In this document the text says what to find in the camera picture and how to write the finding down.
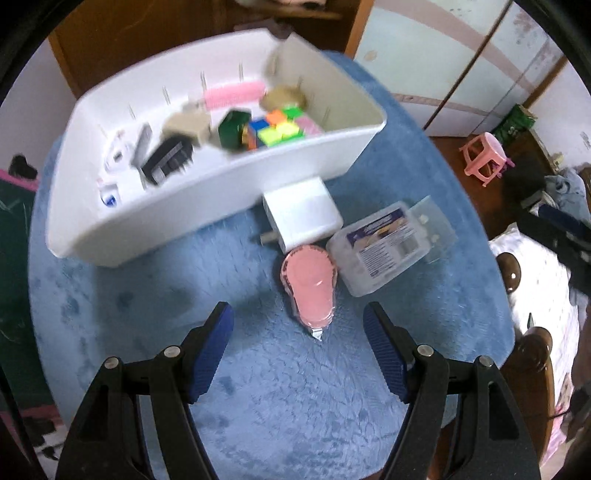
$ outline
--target wooden cabinet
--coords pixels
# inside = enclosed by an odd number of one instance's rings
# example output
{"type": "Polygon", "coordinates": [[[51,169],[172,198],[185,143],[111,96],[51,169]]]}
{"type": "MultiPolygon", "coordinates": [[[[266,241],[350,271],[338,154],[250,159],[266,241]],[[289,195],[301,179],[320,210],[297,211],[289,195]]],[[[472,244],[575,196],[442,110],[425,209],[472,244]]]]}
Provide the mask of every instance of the wooden cabinet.
{"type": "MultiPolygon", "coordinates": [[[[291,25],[318,48],[345,51],[358,10],[369,12],[371,4],[328,0],[326,11],[316,12],[271,0],[85,0],[52,32],[50,43],[79,97],[152,55],[266,18],[291,25]]],[[[365,20],[358,19],[361,31],[365,20]]]]}

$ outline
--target green bag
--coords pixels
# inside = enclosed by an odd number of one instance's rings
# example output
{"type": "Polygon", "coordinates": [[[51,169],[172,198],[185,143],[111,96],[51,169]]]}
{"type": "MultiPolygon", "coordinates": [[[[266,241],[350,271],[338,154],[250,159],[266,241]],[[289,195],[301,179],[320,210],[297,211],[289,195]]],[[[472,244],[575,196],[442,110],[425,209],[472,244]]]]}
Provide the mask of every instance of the green bag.
{"type": "Polygon", "coordinates": [[[492,131],[503,147],[507,147],[519,135],[534,126],[538,118],[522,105],[514,105],[501,123],[492,131]]]}

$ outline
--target white bedsheet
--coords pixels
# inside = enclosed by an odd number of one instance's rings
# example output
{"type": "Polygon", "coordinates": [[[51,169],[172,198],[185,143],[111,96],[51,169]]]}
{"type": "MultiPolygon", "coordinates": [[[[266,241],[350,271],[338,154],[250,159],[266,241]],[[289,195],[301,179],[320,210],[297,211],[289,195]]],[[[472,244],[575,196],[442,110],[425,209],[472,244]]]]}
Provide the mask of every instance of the white bedsheet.
{"type": "Polygon", "coordinates": [[[544,327],[552,335],[550,358],[554,399],[558,402],[564,376],[570,373],[579,344],[577,307],[569,302],[570,272],[558,263],[555,253],[522,235],[515,223],[489,245],[495,256],[512,253],[521,266],[519,287],[508,296],[515,327],[525,333],[531,313],[534,325],[544,327]]]}

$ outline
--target white charger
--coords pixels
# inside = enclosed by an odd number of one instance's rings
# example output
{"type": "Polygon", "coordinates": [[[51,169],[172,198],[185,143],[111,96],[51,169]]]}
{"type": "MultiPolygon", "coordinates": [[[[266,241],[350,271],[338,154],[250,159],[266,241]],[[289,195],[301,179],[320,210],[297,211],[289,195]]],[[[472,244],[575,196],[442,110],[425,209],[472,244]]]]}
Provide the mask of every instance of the white charger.
{"type": "Polygon", "coordinates": [[[261,235],[261,243],[278,241],[285,254],[327,238],[343,226],[343,218],[320,177],[265,193],[263,207],[273,231],[261,235]]]}

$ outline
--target pink stool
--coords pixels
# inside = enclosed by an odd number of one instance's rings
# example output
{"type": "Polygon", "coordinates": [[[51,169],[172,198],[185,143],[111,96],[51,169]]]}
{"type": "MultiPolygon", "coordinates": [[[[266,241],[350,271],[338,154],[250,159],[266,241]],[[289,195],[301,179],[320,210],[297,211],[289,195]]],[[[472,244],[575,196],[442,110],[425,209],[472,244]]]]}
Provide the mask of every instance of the pink stool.
{"type": "Polygon", "coordinates": [[[464,160],[466,160],[464,173],[468,176],[474,175],[481,180],[483,187],[486,187],[496,177],[507,162],[507,156],[502,145],[494,135],[488,132],[474,137],[460,149],[460,152],[463,153],[464,160]],[[492,170],[490,176],[484,176],[480,172],[483,167],[492,170]]]}

